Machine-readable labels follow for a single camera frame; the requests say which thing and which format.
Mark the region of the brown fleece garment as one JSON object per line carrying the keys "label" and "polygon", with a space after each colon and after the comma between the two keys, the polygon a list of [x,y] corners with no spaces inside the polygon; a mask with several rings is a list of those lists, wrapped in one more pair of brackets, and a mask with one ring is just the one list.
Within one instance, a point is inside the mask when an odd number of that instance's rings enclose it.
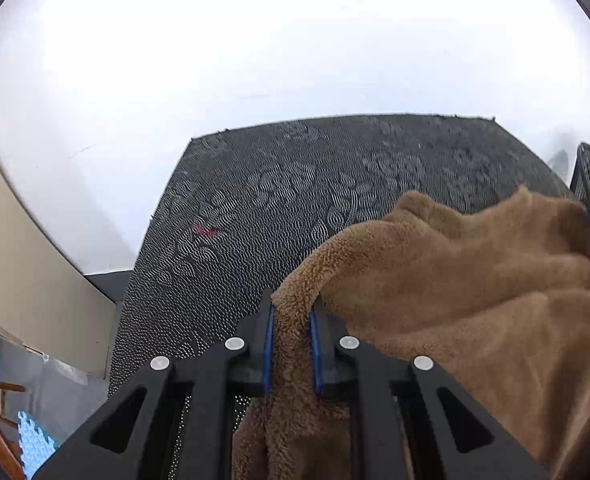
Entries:
{"label": "brown fleece garment", "polygon": [[233,439],[237,479],[340,479],[346,408],[314,394],[312,304],[383,354],[424,354],[554,479],[590,479],[590,221],[520,188],[477,214],[404,194],[350,226],[274,292],[272,388]]}

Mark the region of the blue foam floor mat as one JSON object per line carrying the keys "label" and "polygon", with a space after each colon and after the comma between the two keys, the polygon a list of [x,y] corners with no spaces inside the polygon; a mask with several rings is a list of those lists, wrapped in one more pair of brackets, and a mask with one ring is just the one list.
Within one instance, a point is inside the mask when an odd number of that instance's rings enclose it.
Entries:
{"label": "blue foam floor mat", "polygon": [[[26,412],[19,411],[13,416],[7,416],[5,413],[5,416],[16,422],[18,429],[15,430],[4,424],[1,424],[0,428],[8,440],[18,444],[25,479],[31,479],[60,446]],[[0,479],[6,479],[1,467]]]}

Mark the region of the black patterned table mat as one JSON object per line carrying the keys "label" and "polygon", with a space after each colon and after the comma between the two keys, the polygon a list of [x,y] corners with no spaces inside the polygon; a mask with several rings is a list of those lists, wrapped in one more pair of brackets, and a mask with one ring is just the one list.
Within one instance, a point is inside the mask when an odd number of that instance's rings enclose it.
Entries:
{"label": "black patterned table mat", "polygon": [[195,140],[135,263],[110,383],[156,353],[200,356],[328,238],[383,217],[406,191],[470,214],[519,185],[567,193],[525,144],[480,118],[318,118]]}

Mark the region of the black mesh chair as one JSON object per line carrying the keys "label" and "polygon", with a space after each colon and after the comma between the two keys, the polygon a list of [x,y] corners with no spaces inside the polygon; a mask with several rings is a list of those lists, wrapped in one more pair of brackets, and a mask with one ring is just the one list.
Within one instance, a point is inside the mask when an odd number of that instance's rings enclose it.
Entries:
{"label": "black mesh chair", "polygon": [[578,145],[570,190],[581,203],[590,204],[590,144],[586,142]]}

